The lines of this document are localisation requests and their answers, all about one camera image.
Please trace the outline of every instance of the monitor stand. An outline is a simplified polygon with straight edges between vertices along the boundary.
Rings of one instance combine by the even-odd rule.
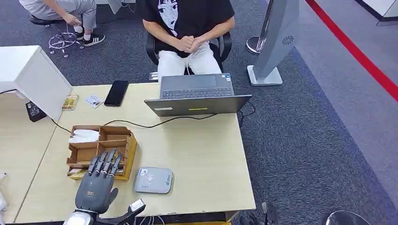
[[[247,73],[249,74],[250,83],[252,86],[270,86],[281,85],[283,83],[278,68],[275,67],[268,76],[260,77],[254,75],[253,65],[247,66]]]

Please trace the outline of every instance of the sneaker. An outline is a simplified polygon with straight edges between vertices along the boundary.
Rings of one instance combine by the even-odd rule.
[[[83,38],[83,44],[84,44],[86,47],[89,47],[89,46],[91,46],[91,45],[96,45],[96,44],[98,44],[98,43],[103,42],[104,39],[105,39],[105,35],[103,35],[103,34],[101,34],[101,35],[98,35],[98,34],[91,34],[90,40],[86,41],[86,40]]]
[[[75,32],[75,35],[76,35],[76,37],[77,37],[77,40],[78,40],[78,41],[81,41],[81,40],[83,40],[84,32],[81,32],[81,33]]]

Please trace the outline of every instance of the gray power bank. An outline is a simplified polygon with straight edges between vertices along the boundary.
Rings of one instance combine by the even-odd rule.
[[[134,180],[137,192],[167,194],[171,189],[173,173],[169,169],[140,167]]]

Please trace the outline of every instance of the laptop keyboard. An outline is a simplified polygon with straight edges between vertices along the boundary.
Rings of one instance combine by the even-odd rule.
[[[232,96],[231,88],[209,88],[197,90],[165,90],[163,91],[163,99],[175,98],[206,98],[206,97],[223,97]]]

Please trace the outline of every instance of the card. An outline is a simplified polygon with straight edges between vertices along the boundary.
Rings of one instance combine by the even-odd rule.
[[[62,106],[62,110],[64,111],[74,110],[78,100],[79,100],[78,95],[69,95]]]
[[[98,108],[104,101],[96,95],[91,95],[86,98],[86,102],[94,109]]]

